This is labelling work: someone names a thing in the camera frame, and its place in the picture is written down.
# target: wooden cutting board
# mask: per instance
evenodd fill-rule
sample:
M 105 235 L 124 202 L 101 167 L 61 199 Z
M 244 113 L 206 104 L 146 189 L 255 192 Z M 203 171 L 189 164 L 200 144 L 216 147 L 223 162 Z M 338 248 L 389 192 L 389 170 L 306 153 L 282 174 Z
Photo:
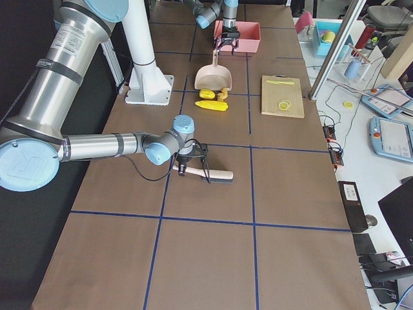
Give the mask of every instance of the wooden cutting board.
M 272 84 L 267 81 L 292 81 L 293 85 Z M 281 110 L 278 104 L 289 100 L 291 106 Z M 266 115 L 304 118 L 303 98 L 299 79 L 292 77 L 263 76 L 261 80 L 261 113 Z

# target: tiled surface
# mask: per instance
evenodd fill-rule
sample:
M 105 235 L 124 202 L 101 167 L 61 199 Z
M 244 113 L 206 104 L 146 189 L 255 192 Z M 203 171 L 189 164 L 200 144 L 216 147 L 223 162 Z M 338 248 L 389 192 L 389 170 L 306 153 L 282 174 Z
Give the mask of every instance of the tiled surface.
M 257 227 L 259 308 L 370 309 L 352 242 L 345 232 Z
M 348 229 L 330 156 L 252 151 L 258 223 Z
M 156 230 L 147 218 L 71 214 L 32 309 L 142 309 Z
M 158 2 L 150 23 L 157 65 L 176 77 L 169 106 L 118 98 L 105 132 L 161 134 L 188 114 L 210 168 L 234 183 L 175 172 L 150 183 L 126 159 L 91 163 L 34 309 L 367 309 L 315 104 L 305 100 L 305 119 L 259 112 L 263 74 L 309 87 L 289 8 L 240 6 L 263 38 L 256 54 L 220 56 L 233 89 L 216 112 L 194 105 L 211 29 L 183 7 Z M 151 178 L 167 170 L 131 157 Z
M 243 147 L 209 146 L 211 167 L 233 171 L 234 184 L 208 185 L 200 176 L 173 174 L 165 202 L 165 216 L 252 223 L 250 152 Z M 201 168 L 199 163 L 191 166 Z
M 327 150 L 314 101 L 303 98 L 305 117 L 284 118 L 261 114 L 261 97 L 250 98 L 251 142 L 258 147 Z
M 255 309 L 252 228 L 164 221 L 147 309 Z

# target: dustpan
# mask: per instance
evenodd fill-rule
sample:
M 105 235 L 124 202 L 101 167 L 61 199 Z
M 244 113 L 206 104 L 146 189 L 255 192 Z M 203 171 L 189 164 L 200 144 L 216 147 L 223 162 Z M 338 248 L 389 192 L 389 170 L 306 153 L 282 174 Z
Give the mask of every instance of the dustpan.
M 195 89 L 221 90 L 232 88 L 231 72 L 218 65 L 218 52 L 212 54 L 212 64 L 200 68 L 195 77 Z

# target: pink plastic container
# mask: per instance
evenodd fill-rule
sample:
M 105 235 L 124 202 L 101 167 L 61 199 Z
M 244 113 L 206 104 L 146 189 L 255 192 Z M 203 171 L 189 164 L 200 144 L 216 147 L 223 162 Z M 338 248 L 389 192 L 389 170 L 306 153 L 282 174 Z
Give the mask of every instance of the pink plastic container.
M 237 21 L 235 25 L 238 27 L 238 31 L 241 33 L 239 37 L 239 46 L 235 50 L 242 53 L 256 53 L 259 42 L 261 41 L 261 31 L 259 29 L 259 23 L 251 21 Z M 220 36 L 222 33 L 222 21 L 215 22 L 214 39 Z M 226 45 L 221 50 L 230 52 L 231 46 Z

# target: light blue bin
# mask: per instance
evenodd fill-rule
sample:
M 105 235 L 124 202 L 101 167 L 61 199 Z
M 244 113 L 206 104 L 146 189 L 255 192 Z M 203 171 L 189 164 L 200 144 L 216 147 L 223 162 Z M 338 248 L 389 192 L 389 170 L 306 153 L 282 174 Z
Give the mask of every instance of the light blue bin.
M 341 23 L 333 23 L 329 21 L 316 21 L 316 26 L 314 27 L 314 31 L 310 38 L 312 51 L 315 56 L 326 56 L 328 54 L 331 44 L 322 42 L 321 36 L 326 31 L 333 31 L 335 34 L 337 34 L 340 26 Z M 353 40 L 351 40 L 350 36 L 348 36 L 345 45 L 343 46 L 343 49 L 338 55 L 338 59 L 341 59 L 345 55 L 345 52 L 348 48 L 348 44 L 354 45 Z

